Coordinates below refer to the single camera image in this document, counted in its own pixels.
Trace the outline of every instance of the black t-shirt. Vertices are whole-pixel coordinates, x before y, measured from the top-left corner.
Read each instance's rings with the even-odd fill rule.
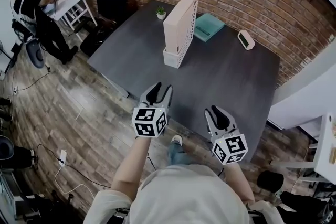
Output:
[[[39,8],[38,4],[41,0],[25,0],[22,4],[21,13],[34,19],[34,8]],[[19,14],[22,0],[16,0],[14,2],[14,11]]]

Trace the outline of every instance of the table top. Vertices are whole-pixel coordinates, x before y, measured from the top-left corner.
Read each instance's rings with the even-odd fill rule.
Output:
[[[322,117],[319,143],[314,156],[314,171],[331,183],[336,184],[336,165],[330,162],[331,150],[336,147],[336,130],[333,126],[334,122],[335,119],[331,113]]]
[[[238,31],[225,26],[206,43],[194,37],[179,69],[166,66],[163,22],[150,1],[123,23],[88,63],[135,97],[161,81],[174,88],[169,115],[186,128],[210,138],[204,110],[211,105],[228,111],[245,134],[250,160],[263,133],[276,88],[279,57],[256,43],[247,51]]]
[[[48,13],[48,16],[54,20],[60,20],[67,11],[80,1],[81,0],[58,0],[56,4],[56,14],[55,12],[52,12]]]

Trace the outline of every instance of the teal book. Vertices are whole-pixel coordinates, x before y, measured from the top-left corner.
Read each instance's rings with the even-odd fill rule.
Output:
[[[207,42],[224,26],[225,24],[221,20],[206,13],[196,19],[194,36],[203,42]]]

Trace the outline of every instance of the potted plant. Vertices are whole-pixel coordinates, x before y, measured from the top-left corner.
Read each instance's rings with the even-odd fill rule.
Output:
[[[163,20],[166,17],[166,12],[162,6],[158,6],[156,9],[156,15],[160,20]]]

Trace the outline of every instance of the shoe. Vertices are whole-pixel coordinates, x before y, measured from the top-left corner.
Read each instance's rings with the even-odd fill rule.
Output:
[[[77,46],[74,46],[71,50],[70,50],[70,53],[69,53],[69,56],[67,58],[67,61],[70,62],[73,57],[75,56],[75,54],[78,52],[78,47]]]
[[[280,196],[281,194],[283,193],[284,191],[282,189],[279,189],[276,193],[274,193],[275,197],[277,197],[278,199],[280,199]]]
[[[183,139],[180,135],[175,135],[173,136],[172,140],[171,140],[172,143],[179,143],[181,146],[183,144]]]

